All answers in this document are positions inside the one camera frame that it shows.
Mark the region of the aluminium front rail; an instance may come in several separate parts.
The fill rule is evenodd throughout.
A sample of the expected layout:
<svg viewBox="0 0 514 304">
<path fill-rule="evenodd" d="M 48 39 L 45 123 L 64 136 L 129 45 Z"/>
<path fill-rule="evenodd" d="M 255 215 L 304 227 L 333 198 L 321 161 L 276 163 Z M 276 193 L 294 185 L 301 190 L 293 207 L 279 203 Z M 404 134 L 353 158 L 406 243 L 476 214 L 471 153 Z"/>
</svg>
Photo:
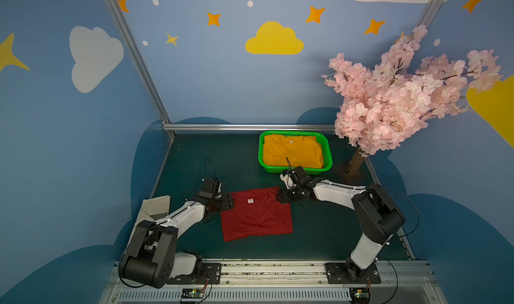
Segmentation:
<svg viewBox="0 0 514 304">
<path fill-rule="evenodd" d="M 349 290 L 367 289 L 370 303 L 446 303 L 426 261 L 378 261 L 380 284 L 329 284 L 329 261 L 207 260 L 220 263 L 219 285 L 130 288 L 114 269 L 100 303 L 352 303 Z M 180 299 L 182 289 L 203 289 L 201 301 Z"/>
</svg>

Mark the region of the pink artificial blossom tree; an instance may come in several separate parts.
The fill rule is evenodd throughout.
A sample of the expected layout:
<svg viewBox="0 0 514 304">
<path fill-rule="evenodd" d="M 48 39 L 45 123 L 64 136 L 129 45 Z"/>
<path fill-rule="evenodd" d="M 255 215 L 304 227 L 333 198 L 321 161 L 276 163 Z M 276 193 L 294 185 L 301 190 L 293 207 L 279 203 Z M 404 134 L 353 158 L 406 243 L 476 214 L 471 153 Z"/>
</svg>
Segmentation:
<svg viewBox="0 0 514 304">
<path fill-rule="evenodd" d="M 343 97 L 335 134 L 356 148 L 346 176 L 356 175 L 367 157 L 400 147 L 427 128 L 428 120 L 466 112 L 465 90 L 488 91 L 501 80 L 493 50 L 471 51 L 464 60 L 427 56 L 415 72 L 408 72 L 427 34 L 420 25 L 401 36 L 373 69 L 342 53 L 330 59 L 333 73 L 323 76 L 324 82 Z"/>
</svg>

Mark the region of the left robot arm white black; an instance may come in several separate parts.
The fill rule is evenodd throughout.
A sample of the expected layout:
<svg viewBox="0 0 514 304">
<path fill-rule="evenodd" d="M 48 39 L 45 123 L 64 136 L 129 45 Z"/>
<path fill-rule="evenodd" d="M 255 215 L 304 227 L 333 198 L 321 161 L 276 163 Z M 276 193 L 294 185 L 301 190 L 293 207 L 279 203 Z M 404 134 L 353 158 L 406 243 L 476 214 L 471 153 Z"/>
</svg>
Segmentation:
<svg viewBox="0 0 514 304">
<path fill-rule="evenodd" d="M 119 279 L 131 288 L 160 289 L 167 284 L 210 282 L 199 255 L 176 251 L 188 229 L 212 214 L 234 208 L 234 199 L 222 190 L 222 182 L 204 179 L 196 195 L 173 213 L 135 226 L 118 266 Z"/>
</svg>

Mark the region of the circuit board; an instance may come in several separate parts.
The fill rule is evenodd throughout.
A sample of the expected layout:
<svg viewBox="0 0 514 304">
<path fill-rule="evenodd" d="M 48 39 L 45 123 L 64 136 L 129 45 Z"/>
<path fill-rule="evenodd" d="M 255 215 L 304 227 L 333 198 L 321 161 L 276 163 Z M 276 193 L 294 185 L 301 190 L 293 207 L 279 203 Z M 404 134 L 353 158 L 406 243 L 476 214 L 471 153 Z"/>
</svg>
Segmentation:
<svg viewBox="0 0 514 304">
<path fill-rule="evenodd" d="M 206 292 L 203 289 L 182 289 L 180 299 L 182 301 L 192 300 L 192 301 L 201 301 L 204 298 Z"/>
<path fill-rule="evenodd" d="M 369 304 L 370 292 L 367 289 L 350 289 L 349 294 L 352 304 Z"/>
</svg>

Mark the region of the right aluminium frame post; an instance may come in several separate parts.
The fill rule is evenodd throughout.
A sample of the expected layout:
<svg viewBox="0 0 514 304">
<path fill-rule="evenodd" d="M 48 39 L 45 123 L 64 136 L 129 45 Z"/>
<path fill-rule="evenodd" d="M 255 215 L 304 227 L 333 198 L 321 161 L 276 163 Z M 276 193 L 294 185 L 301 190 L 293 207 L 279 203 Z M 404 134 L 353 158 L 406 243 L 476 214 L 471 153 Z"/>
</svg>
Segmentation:
<svg viewBox="0 0 514 304">
<path fill-rule="evenodd" d="M 428 0 L 425 8 L 423 9 L 414 27 L 416 28 L 420 25 L 424 25 L 426 28 L 428 28 L 431 25 L 432 21 L 434 20 L 443 3 L 444 0 Z"/>
</svg>

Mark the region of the left circuit board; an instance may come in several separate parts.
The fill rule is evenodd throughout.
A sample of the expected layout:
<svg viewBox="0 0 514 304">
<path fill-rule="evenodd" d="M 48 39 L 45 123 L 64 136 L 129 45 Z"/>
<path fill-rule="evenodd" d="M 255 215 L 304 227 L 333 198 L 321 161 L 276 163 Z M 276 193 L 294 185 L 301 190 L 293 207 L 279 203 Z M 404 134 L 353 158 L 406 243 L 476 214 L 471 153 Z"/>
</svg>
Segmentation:
<svg viewBox="0 0 514 304">
<path fill-rule="evenodd" d="M 182 301 L 192 300 L 192 301 L 201 301 L 204 298 L 206 292 L 203 289 L 182 289 L 180 299 Z"/>
</svg>

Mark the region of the aluminium frame post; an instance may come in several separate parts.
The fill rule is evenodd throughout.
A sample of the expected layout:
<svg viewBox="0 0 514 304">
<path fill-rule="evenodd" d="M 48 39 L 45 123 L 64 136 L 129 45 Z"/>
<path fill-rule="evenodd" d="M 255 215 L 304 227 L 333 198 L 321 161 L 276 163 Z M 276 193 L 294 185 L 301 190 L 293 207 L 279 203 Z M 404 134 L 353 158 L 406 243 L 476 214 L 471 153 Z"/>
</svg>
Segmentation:
<svg viewBox="0 0 514 304">
<path fill-rule="evenodd" d="M 428 0 L 425 8 L 423 9 L 414 27 L 416 28 L 420 25 L 424 25 L 426 28 L 428 28 L 431 25 L 432 21 L 434 20 L 443 3 L 444 0 Z"/>
<path fill-rule="evenodd" d="M 161 119 L 163 131 L 168 134 L 171 140 L 174 140 L 176 136 L 175 131 L 165 129 L 165 126 L 171 124 L 171 120 L 166 111 L 166 108 L 164 107 L 162 98 L 159 95 L 159 91 L 157 90 L 155 83 L 151 78 L 150 72 L 144 62 L 143 56 L 138 48 L 135 37 L 131 32 L 127 19 L 124 17 L 118 0 L 103 1 L 115 22 L 115 25 L 124 41 L 124 44 L 127 47 L 128 53 L 131 55 L 131 59 L 133 60 L 139 76 L 153 102 L 155 110 Z"/>
</svg>

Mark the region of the aluminium back frame bar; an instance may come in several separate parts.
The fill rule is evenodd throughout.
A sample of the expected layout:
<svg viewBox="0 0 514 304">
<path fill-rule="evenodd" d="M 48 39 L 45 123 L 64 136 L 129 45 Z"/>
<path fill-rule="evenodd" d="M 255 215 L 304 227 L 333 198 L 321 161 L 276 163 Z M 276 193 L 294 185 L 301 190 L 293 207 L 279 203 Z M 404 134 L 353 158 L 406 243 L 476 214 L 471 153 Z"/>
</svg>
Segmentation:
<svg viewBox="0 0 514 304">
<path fill-rule="evenodd" d="M 165 131 L 316 131 L 331 132 L 334 125 L 317 124 L 208 124 L 208 123 L 164 123 Z"/>
</svg>

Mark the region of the beige work glove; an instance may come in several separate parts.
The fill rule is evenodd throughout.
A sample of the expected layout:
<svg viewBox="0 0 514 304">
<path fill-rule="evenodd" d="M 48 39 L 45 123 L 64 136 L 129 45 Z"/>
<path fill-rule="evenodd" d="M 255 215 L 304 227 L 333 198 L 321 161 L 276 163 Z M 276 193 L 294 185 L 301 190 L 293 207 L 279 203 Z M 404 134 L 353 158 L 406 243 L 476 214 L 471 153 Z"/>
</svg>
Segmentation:
<svg viewBox="0 0 514 304">
<path fill-rule="evenodd" d="M 156 221 L 169 214 L 171 197 L 161 196 L 144 200 L 137 214 L 132 233 L 141 221 Z"/>
</svg>

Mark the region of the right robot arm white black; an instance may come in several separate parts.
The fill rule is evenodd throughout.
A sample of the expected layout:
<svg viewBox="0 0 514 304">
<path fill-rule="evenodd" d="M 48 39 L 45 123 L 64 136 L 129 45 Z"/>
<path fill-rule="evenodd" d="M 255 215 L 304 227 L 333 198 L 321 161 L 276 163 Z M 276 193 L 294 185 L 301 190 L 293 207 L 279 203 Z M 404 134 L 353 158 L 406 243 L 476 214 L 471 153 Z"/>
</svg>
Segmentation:
<svg viewBox="0 0 514 304">
<path fill-rule="evenodd" d="M 403 212 L 379 184 L 338 184 L 312 178 L 301 166 L 283 171 L 280 178 L 285 188 L 279 190 L 277 200 L 282 204 L 309 198 L 344 206 L 356 213 L 362 234 L 346 260 L 346 272 L 352 279 L 361 277 L 374 265 L 380 251 L 406 222 Z"/>
</svg>

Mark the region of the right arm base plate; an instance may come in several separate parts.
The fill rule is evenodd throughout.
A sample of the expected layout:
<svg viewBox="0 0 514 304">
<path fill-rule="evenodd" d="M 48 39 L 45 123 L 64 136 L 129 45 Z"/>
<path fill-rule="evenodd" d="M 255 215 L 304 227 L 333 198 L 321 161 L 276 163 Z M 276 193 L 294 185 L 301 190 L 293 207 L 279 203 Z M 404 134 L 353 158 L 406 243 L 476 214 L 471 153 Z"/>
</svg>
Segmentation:
<svg viewBox="0 0 514 304">
<path fill-rule="evenodd" d="M 381 277 L 375 263 L 367 269 L 360 269 L 352 261 L 344 263 L 325 263 L 329 284 L 380 284 Z"/>
</svg>

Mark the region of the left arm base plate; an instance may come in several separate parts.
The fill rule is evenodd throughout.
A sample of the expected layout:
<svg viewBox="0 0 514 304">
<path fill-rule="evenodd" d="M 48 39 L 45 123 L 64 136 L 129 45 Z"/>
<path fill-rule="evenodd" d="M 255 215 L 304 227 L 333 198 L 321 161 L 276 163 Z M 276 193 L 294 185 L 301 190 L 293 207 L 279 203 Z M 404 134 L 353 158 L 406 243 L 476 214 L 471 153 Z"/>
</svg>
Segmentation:
<svg viewBox="0 0 514 304">
<path fill-rule="evenodd" d="M 194 270 L 188 275 L 171 276 L 167 285 L 200 285 L 209 281 L 209 284 L 219 285 L 222 272 L 220 263 L 196 263 Z"/>
</svg>

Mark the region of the yellow t-shirt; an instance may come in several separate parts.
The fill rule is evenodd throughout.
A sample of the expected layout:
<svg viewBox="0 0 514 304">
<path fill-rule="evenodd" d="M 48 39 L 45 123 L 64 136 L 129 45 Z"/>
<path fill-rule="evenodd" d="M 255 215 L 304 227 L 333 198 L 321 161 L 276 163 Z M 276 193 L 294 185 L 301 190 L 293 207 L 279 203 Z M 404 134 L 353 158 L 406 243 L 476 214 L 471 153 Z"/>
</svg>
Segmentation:
<svg viewBox="0 0 514 304">
<path fill-rule="evenodd" d="M 262 160 L 267 166 L 321 169 L 325 165 L 321 144 L 313 136 L 266 135 Z"/>
</svg>

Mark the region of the left aluminium frame post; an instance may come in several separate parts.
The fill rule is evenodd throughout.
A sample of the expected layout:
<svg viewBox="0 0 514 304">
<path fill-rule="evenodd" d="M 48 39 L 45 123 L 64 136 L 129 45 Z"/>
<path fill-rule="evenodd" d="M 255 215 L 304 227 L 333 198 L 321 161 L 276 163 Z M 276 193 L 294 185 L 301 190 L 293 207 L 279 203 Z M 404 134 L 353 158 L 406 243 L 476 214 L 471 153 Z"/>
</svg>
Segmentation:
<svg viewBox="0 0 514 304">
<path fill-rule="evenodd" d="M 127 19 L 124 17 L 118 0 L 103 1 L 115 22 L 115 25 L 124 41 L 124 44 L 127 47 L 128 53 L 131 55 L 131 59 L 133 60 L 139 76 L 153 102 L 155 110 L 161 119 L 163 131 L 168 134 L 171 140 L 174 140 L 176 136 L 175 131 L 165 129 L 165 126 L 171 124 L 171 120 L 166 111 L 166 108 L 164 107 L 162 98 L 159 95 L 159 91 L 157 90 L 155 83 L 151 78 L 150 72 L 144 62 L 143 56 L 138 48 L 135 37 L 131 32 Z"/>
</svg>

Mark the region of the dark red t-shirt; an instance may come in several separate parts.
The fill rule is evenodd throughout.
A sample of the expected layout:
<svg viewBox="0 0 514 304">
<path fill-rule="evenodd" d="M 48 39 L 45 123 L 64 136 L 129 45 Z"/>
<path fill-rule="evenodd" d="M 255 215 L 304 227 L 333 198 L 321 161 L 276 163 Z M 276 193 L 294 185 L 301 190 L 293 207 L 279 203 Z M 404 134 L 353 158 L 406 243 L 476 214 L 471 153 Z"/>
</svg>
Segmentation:
<svg viewBox="0 0 514 304">
<path fill-rule="evenodd" d="M 277 200 L 279 191 L 272 187 L 232 193 L 234 207 L 221 213 L 224 241 L 293 233 L 290 204 Z"/>
</svg>

